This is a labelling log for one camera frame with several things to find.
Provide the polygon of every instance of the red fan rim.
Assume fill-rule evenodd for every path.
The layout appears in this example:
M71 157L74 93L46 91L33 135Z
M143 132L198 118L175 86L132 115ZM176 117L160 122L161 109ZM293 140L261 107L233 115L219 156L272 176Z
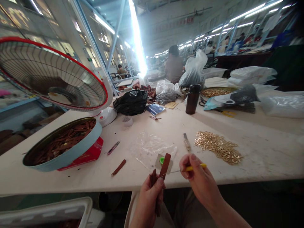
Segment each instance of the red fan rim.
M61 51L58 51L52 47L49 47L47 45L44 45L44 44L41 44L41 43L38 43L38 42L35 42L35 41L31 41L31 40L27 40L27 39L23 39L23 38L20 38L20 37L17 37L17 36L8 36L8 37L2 37L0 38L0 44L2 43L5 43L5 42L12 42L12 41L17 41L17 42L23 42L23 43L29 43L29 44L33 44L33 45L36 45L36 46L39 46L39 47L43 47L43 48L46 48L46 49L49 49L53 52L56 52L60 55L62 55L63 57L65 58L68 58L69 60L73 61L74 63L80 65L82 68L84 68L86 71L88 71L93 77L95 77L97 79L97 81L102 85L102 87L104 88L105 90L105 93L106 93L106 99L105 99L105 102L99 106L96 106L96 107L89 107L89 108L85 108L85 107L77 107L77 106L72 106L72 105L67 105L67 104L63 104L63 103L59 103L59 102L56 102L56 101L53 101L47 97L44 97L44 96L41 96L43 97L43 99L46 99L52 103L55 103L55 104L59 104L59 105L62 105L66 108L77 108L77 109L98 109L98 108L101 108L105 103L107 103L108 101L108 91L105 87L105 84L103 83L103 81L101 81L91 70L89 70L87 67L85 67L83 64L81 64L80 62L76 61L75 59L73 59L72 57L68 56L67 54L61 52ZM18 81L16 81L13 77L11 77L3 68L2 66L0 66L0 70L7 76L9 77L11 80L13 80L15 83L17 83L19 86L21 86L22 88L28 90L30 92L30 88L20 84Z

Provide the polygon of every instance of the white fan base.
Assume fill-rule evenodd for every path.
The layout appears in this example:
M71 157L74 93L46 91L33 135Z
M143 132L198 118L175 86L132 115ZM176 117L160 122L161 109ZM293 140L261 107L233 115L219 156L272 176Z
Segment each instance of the white fan base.
M97 119L97 121L100 122L102 127L105 127L109 125L117 116L117 112L110 107L107 107L106 109L103 109L100 114L97 116L93 112L89 112L90 115Z

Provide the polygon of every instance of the fan guard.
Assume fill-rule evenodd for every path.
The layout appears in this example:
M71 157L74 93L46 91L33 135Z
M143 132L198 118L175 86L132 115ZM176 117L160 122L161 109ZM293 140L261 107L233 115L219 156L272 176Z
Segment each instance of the fan guard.
M100 109L104 83L70 56L19 37L0 39L0 75L23 91L75 111Z

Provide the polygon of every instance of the red box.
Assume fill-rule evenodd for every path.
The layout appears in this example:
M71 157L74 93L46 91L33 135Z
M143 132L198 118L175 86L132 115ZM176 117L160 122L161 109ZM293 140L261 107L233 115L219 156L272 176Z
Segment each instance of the red box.
M84 163L97 160L100 156L103 143L103 139L99 137L97 141L83 155L75 159L70 165L58 169L58 171L63 171L78 165L82 165Z

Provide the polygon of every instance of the person's leg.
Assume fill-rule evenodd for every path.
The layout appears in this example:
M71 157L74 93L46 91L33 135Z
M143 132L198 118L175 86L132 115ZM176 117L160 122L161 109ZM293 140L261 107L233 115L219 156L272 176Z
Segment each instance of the person's leg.
M124 228L128 228L132 221L136 209L138 197L139 197L139 192L132 192L131 201L126 216L126 221L124 223ZM154 227L174 228L174 223L164 203L161 204L161 216L156 217Z
M192 189L182 189L174 224L176 228L215 228L215 222L206 208L197 200Z

